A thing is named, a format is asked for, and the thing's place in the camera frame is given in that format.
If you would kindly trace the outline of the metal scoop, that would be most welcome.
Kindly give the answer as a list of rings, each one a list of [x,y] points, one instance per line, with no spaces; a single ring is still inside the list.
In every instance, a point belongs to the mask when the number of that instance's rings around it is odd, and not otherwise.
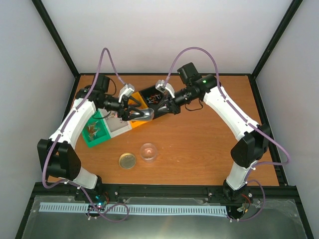
[[[131,111],[129,121],[151,121],[155,112],[152,108],[145,108],[137,111]]]

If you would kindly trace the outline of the black plastic bin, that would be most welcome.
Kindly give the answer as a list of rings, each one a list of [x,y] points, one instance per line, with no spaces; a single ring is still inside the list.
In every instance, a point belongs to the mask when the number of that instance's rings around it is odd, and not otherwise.
[[[164,98],[164,93],[158,91],[155,88],[155,85],[144,88],[140,90],[139,93],[143,98],[144,102],[146,103],[147,107],[152,108],[155,111],[153,120],[168,114],[168,112],[156,111],[158,104]]]

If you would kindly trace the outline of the white plastic bin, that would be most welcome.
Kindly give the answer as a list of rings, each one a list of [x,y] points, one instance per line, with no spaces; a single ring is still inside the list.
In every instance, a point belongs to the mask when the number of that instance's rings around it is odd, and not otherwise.
[[[104,122],[111,138],[132,130],[130,122],[121,120],[116,113],[111,113],[104,119]]]

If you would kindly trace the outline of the green plastic bin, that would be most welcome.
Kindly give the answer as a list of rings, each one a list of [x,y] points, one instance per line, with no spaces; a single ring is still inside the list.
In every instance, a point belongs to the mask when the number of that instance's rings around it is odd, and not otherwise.
[[[111,139],[105,119],[106,116],[101,110],[97,110],[85,124],[82,130],[82,136],[89,148]]]

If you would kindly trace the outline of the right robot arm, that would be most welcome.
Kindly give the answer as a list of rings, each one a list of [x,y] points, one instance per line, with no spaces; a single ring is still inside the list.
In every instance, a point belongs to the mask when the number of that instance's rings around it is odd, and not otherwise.
[[[155,111],[176,115],[181,106],[200,100],[221,117],[237,141],[230,152],[233,159],[231,171],[223,182],[225,199],[235,201],[247,185],[250,172],[256,169],[268,149],[270,127],[258,124],[245,114],[226,93],[217,75],[202,76],[193,63],[180,67],[177,72],[185,88],[176,92],[169,83],[158,80],[155,88],[165,96]]]

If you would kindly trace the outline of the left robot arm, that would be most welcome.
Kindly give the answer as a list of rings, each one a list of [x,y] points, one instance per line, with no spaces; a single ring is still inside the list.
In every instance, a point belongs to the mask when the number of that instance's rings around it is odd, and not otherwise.
[[[92,200],[103,197],[104,188],[98,183],[101,178],[86,170],[75,152],[77,140],[88,120],[99,109],[116,112],[123,121],[142,121],[153,117],[153,110],[141,109],[141,104],[132,100],[134,87],[125,84],[119,96],[108,95],[110,78],[97,74],[91,85],[80,89],[75,95],[73,106],[60,127],[49,139],[41,139],[37,151],[42,170],[42,184],[46,189],[53,188],[57,183],[48,185],[48,176],[59,178],[59,183],[71,184],[85,188]]]

